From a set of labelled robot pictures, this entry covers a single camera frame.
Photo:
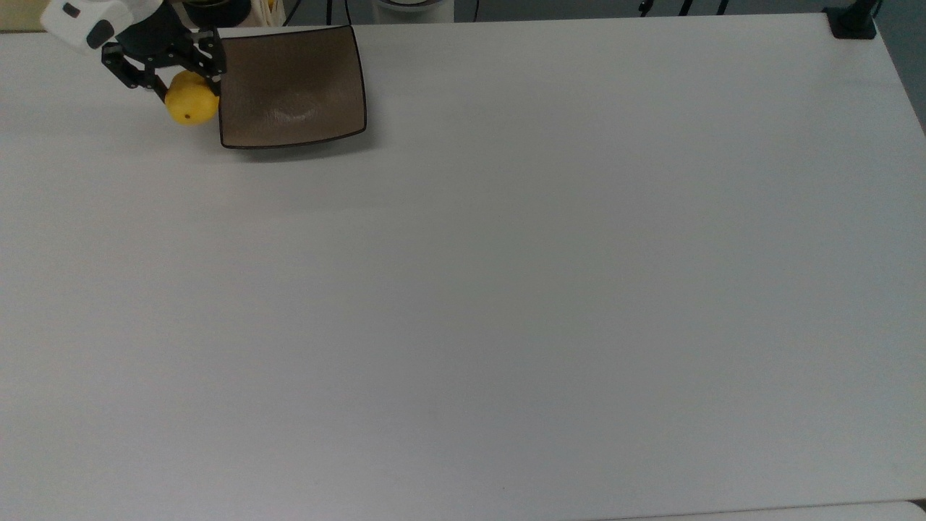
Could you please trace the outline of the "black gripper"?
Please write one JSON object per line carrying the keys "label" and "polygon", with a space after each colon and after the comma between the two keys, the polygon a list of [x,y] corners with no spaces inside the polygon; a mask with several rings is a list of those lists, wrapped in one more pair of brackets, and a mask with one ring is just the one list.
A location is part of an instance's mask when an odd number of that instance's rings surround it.
{"label": "black gripper", "polygon": [[227,59],[215,27],[191,33],[174,7],[159,4],[147,19],[116,34],[116,43],[104,43],[101,62],[129,89],[143,88],[166,100],[166,87],[158,69],[174,65],[178,57],[189,59],[189,71],[205,80],[215,96],[221,95],[221,79]]}

